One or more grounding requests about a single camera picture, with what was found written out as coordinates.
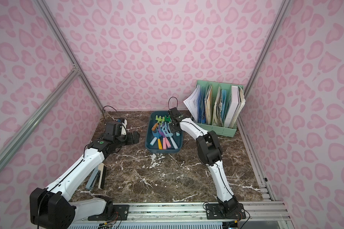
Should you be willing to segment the light blue rake white handle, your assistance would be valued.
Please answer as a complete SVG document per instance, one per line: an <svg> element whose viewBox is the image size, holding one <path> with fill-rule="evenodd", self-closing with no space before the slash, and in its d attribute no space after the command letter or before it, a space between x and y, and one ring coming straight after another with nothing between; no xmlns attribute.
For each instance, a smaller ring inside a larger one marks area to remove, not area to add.
<svg viewBox="0 0 344 229"><path fill-rule="evenodd" d="M170 141L171 141L171 143L172 143L172 145L173 145L174 149L177 149L177 148L178 148L178 146L177 146L177 144L176 144L175 140L173 139L173 135L172 135L172 136L169 136L169 138L170 138Z"/></svg>

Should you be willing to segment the lime rake wooden handle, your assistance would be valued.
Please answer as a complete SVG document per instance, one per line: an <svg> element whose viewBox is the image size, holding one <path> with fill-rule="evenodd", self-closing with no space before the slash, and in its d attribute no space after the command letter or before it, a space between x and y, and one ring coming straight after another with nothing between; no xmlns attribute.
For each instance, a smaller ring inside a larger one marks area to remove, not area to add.
<svg viewBox="0 0 344 229"><path fill-rule="evenodd" d="M164 116L156 116L155 120L157 121L154 126L152 127L152 131L154 132L159 126L162 126L162 124L165 122Z"/></svg>

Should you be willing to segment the light blue rake teal handle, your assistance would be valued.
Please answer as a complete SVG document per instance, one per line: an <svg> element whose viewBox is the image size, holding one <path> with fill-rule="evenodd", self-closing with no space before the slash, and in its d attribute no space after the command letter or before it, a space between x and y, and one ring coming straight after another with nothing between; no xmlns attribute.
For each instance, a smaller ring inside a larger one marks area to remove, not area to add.
<svg viewBox="0 0 344 229"><path fill-rule="evenodd" d="M176 136L180 136L181 135L179 132L177 132L177 133L172 132L172 130L170 128L170 124L167 123L167 122L163 123L163 127L164 127L165 132L166 133L168 132L169 136L172 136L173 134L175 134Z"/></svg>

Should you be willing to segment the blue rake yellow handle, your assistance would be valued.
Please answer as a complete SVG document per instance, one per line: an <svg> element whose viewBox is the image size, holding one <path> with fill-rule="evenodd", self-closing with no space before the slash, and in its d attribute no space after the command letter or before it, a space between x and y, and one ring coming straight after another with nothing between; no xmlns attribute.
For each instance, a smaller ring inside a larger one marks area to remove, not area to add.
<svg viewBox="0 0 344 229"><path fill-rule="evenodd" d="M158 149L162 150L162 143L161 143L161 134L159 133L159 128L156 129L156 134L157 134L157 141L158 141Z"/></svg>

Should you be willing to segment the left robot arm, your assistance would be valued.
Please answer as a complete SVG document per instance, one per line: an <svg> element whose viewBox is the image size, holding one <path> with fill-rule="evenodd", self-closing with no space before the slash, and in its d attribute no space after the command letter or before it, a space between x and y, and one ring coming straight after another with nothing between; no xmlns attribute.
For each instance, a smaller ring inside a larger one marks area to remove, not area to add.
<svg viewBox="0 0 344 229"><path fill-rule="evenodd" d="M111 154L139 142L137 131L126 130L127 120L108 122L98 139L85 146L80 158L46 188L30 194L30 221L38 228L67 229L80 219L114 221L121 217L109 198L70 202L80 184Z"/></svg>

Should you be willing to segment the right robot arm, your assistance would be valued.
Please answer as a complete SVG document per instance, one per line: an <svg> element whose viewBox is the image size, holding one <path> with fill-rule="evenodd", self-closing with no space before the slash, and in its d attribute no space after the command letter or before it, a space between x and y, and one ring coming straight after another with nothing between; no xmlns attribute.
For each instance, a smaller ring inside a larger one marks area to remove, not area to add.
<svg viewBox="0 0 344 229"><path fill-rule="evenodd" d="M246 218L243 205L238 202L227 181L223 168L223 151L215 131L201 128L191 118L182 115L175 107L171 108L168 113L171 117L171 131L173 133L184 131L196 141L198 159L210 171L222 216Z"/></svg>

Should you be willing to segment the teal plastic storage box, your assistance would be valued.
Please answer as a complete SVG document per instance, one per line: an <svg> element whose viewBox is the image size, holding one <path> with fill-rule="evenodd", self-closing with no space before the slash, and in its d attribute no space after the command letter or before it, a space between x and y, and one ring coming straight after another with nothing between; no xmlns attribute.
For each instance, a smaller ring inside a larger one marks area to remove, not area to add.
<svg viewBox="0 0 344 229"><path fill-rule="evenodd" d="M167 111L155 111L151 114L145 147L152 154L175 154L181 150L183 134L172 133L170 122L171 118Z"/></svg>

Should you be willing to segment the white printed paper stack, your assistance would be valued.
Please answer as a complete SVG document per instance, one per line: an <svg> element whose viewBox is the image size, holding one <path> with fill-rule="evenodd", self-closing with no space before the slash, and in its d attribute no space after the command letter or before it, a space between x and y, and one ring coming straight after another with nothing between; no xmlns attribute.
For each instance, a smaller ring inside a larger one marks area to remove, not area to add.
<svg viewBox="0 0 344 229"><path fill-rule="evenodd" d="M200 98L201 86L198 84L193 93L183 101L183 103L188 108L195 121L198 120Z"/></svg>

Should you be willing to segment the blue plastic folder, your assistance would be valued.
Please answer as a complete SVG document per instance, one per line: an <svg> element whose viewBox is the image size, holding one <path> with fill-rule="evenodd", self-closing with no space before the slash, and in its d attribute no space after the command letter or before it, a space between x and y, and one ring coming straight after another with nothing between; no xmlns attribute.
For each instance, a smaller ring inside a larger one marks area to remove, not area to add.
<svg viewBox="0 0 344 229"><path fill-rule="evenodd" d="M198 112L198 123L205 124L205 96L206 96L206 87L200 86L200 99L199 99L199 112Z"/></svg>

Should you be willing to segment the cream and orange folders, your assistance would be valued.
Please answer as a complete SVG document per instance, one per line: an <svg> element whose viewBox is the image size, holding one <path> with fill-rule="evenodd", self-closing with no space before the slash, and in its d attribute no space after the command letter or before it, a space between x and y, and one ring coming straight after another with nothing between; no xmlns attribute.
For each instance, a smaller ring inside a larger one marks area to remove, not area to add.
<svg viewBox="0 0 344 229"><path fill-rule="evenodd" d="M212 85L209 84L205 95L205 118L206 124L212 125Z"/></svg>

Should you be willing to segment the green desktop file organizer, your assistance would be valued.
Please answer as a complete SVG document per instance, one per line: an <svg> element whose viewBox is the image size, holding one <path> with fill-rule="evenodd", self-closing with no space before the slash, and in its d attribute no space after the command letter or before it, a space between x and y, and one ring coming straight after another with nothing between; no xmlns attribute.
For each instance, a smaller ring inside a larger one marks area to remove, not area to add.
<svg viewBox="0 0 344 229"><path fill-rule="evenodd" d="M219 82L211 82L211 81L203 81L203 80L199 80L196 83L197 85L201 85L201 86L205 86L206 87L206 91L207 91L207 87L209 84L212 85L212 125L207 125L205 124L200 124L198 123L198 121L195 121L194 118L193 120L202 128L208 130L208 131L215 131L218 135L222 135L222 136L229 136L229 137L233 137L237 131L237 125L235 124L233 128L226 128L226 127L222 127L221 123L220 123L220 99L221 99L221 89L225 89L226 90L226 106L225 106L225 115L224 115L224 121L226 118L226 112L227 112L227 108L229 106L229 98L230 98L230 94L231 94L231 86L234 84L228 84L228 83L219 83ZM244 87L242 85L235 85L238 86L240 88L242 88L244 90Z"/></svg>

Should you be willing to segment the white binder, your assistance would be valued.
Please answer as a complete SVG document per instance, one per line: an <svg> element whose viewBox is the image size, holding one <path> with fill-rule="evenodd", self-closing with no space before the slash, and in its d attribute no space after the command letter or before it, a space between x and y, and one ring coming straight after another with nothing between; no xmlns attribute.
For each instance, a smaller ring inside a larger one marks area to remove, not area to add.
<svg viewBox="0 0 344 229"><path fill-rule="evenodd" d="M238 86L232 85L231 86L231 94L229 98L229 106L226 112L226 118L224 122L224 127L228 128L231 125L231 122L235 116L237 107L240 104L240 95L239 95L240 88Z"/></svg>

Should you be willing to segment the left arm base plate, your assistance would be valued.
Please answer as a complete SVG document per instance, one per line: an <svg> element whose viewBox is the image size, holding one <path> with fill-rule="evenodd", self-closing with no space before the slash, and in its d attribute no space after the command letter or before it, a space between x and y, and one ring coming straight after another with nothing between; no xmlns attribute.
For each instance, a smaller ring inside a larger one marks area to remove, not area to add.
<svg viewBox="0 0 344 229"><path fill-rule="evenodd" d="M109 203L104 211L99 215L88 217L88 221L114 221L114 220L127 220L129 213L129 205Z"/></svg>

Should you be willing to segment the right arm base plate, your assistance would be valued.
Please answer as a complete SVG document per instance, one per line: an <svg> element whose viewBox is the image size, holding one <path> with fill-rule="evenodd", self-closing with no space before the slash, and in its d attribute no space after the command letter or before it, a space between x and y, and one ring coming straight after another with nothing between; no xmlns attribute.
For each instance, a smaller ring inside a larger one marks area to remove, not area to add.
<svg viewBox="0 0 344 229"><path fill-rule="evenodd" d="M207 219L246 219L246 213L243 205L239 203L232 210L227 210L221 204L204 203L203 208L206 211Z"/></svg>

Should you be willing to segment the aluminium rail front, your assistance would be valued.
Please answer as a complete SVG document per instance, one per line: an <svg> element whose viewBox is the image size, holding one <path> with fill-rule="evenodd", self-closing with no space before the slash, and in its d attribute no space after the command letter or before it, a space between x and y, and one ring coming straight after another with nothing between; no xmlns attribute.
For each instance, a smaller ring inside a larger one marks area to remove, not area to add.
<svg viewBox="0 0 344 229"><path fill-rule="evenodd" d="M224 214L216 202L115 204L117 219L81 219L72 229L292 229L293 223L280 201L241 202Z"/></svg>

